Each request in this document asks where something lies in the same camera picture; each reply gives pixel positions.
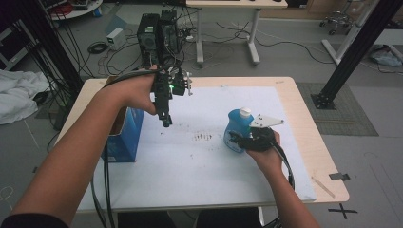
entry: white cloth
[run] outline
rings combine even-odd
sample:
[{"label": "white cloth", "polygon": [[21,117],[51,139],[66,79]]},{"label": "white cloth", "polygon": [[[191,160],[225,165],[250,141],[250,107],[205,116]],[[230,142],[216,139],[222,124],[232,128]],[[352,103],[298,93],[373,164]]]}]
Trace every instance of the white cloth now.
[{"label": "white cloth", "polygon": [[22,120],[38,110],[32,99],[47,90],[42,72],[10,72],[0,69],[0,124]]}]

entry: person's right hand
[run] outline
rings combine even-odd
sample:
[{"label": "person's right hand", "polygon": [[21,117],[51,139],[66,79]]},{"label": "person's right hand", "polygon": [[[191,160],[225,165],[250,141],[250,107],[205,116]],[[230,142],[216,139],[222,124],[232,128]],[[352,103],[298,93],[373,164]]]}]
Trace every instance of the person's right hand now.
[{"label": "person's right hand", "polygon": [[155,74],[147,74],[127,79],[119,83],[109,85],[99,92],[106,96],[113,96],[121,107],[128,106],[142,109],[151,115],[156,114],[155,105],[151,102],[150,91]]},{"label": "person's right hand", "polygon": [[[279,133],[275,131],[276,142],[280,144]],[[278,152],[274,148],[270,148],[264,152],[256,152],[253,150],[246,151],[256,162],[258,168],[269,175],[281,173],[282,160]]]}]

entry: gray mat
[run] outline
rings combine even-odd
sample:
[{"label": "gray mat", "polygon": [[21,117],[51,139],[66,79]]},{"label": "gray mat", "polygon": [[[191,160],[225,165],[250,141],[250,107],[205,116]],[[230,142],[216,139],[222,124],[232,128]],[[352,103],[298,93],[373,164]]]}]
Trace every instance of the gray mat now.
[{"label": "gray mat", "polygon": [[316,109],[311,94],[318,94],[325,84],[297,83],[317,129],[323,135],[379,136],[347,85],[338,92],[336,110]]}]

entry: blue box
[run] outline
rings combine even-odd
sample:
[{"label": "blue box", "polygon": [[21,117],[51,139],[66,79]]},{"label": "blue box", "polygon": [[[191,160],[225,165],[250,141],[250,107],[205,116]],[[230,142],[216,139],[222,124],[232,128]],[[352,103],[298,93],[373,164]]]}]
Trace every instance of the blue box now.
[{"label": "blue box", "polygon": [[140,109],[125,107],[120,110],[107,138],[109,162],[136,161],[143,117],[144,111]]}]

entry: black sleeve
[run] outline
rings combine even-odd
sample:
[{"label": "black sleeve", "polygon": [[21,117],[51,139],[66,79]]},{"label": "black sleeve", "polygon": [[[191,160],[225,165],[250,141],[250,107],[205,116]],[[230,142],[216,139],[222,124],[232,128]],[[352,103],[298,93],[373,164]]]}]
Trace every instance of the black sleeve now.
[{"label": "black sleeve", "polygon": [[0,228],[68,228],[60,219],[43,214],[18,214],[7,217]]}]

